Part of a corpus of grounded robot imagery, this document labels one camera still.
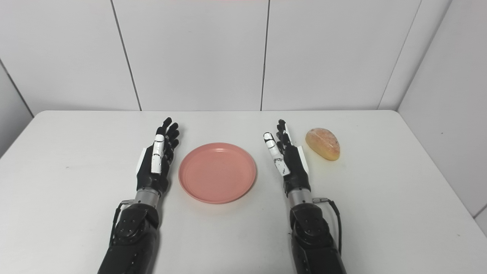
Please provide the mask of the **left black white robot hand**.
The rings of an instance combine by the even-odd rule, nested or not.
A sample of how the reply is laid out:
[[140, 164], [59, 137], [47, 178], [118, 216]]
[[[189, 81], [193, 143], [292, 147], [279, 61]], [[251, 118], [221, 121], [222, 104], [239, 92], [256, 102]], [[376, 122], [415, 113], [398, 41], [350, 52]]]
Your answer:
[[179, 145], [178, 123], [172, 118], [164, 120], [157, 128], [153, 144], [142, 153], [142, 161], [137, 172], [137, 190], [153, 189], [160, 195], [168, 189], [170, 165], [174, 159], [174, 150]]

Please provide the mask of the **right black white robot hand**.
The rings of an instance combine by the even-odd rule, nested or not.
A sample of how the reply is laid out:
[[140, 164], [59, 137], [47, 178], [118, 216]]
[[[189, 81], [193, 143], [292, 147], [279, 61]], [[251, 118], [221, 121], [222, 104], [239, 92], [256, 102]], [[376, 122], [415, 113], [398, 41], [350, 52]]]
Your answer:
[[303, 165], [302, 151], [295, 146], [290, 137], [287, 123], [279, 119], [275, 140], [271, 132], [265, 132], [263, 140], [270, 152], [271, 158], [283, 178], [283, 188], [286, 196], [294, 190], [311, 190], [309, 177]]

